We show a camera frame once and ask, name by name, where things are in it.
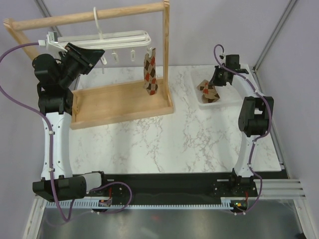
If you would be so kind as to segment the white plastic clip hanger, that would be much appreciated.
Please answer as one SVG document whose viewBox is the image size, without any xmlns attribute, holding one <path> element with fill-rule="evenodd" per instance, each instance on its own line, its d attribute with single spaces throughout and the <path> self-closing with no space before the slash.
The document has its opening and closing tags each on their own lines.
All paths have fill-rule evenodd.
<svg viewBox="0 0 319 239">
<path fill-rule="evenodd" d="M 98 22 L 98 14 L 96 8 L 93 8 L 94 21 L 97 28 L 95 35 L 66 36 L 57 38 L 59 45 L 72 43 L 78 47 L 85 49 L 103 49 L 111 50 L 112 57 L 115 62 L 119 62 L 117 54 L 118 49 L 129 48 L 130 58 L 134 62 L 136 58 L 135 48 L 145 47 L 149 55 L 152 54 L 153 48 L 150 47 L 151 37 L 144 30 L 125 31 L 115 33 L 103 33 Z"/>
</svg>

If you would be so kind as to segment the argyle sock beige orange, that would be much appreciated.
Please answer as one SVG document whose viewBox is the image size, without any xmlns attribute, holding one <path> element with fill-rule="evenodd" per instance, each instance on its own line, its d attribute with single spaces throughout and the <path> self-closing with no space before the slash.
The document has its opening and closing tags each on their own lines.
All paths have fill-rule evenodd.
<svg viewBox="0 0 319 239">
<path fill-rule="evenodd" d="M 147 53 L 144 58 L 144 89 L 152 96 L 158 91 L 158 81 L 156 75 L 156 49 Z"/>
</svg>

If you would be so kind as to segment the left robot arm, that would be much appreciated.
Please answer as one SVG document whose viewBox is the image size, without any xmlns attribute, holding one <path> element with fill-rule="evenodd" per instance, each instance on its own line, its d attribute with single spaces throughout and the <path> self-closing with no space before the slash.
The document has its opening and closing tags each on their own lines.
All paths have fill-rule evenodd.
<svg viewBox="0 0 319 239">
<path fill-rule="evenodd" d="M 67 43 L 60 59 L 40 54 L 33 59 L 38 107 L 43 116 L 45 153 L 40 181 L 33 192 L 54 202 L 82 199 L 92 190 L 98 196 L 109 191 L 100 172 L 75 176 L 69 160 L 69 130 L 73 114 L 73 93 L 69 89 L 80 75 L 87 75 L 105 53 L 102 49 L 85 49 Z"/>
</svg>

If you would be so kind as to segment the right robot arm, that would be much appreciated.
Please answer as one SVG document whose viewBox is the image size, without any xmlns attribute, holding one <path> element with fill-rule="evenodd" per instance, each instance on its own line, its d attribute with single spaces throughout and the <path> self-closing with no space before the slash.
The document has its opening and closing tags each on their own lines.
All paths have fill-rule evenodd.
<svg viewBox="0 0 319 239">
<path fill-rule="evenodd" d="M 222 190 L 233 196 L 254 193 L 254 161 L 260 139 L 266 137 L 272 125 L 274 99 L 261 93 L 249 79 L 249 73 L 242 69 L 239 55 L 219 56 L 224 63 L 217 61 L 211 86 L 231 85 L 242 98 L 238 118 L 238 128 L 242 133 L 240 152 L 228 182 L 222 182 Z"/>
</svg>

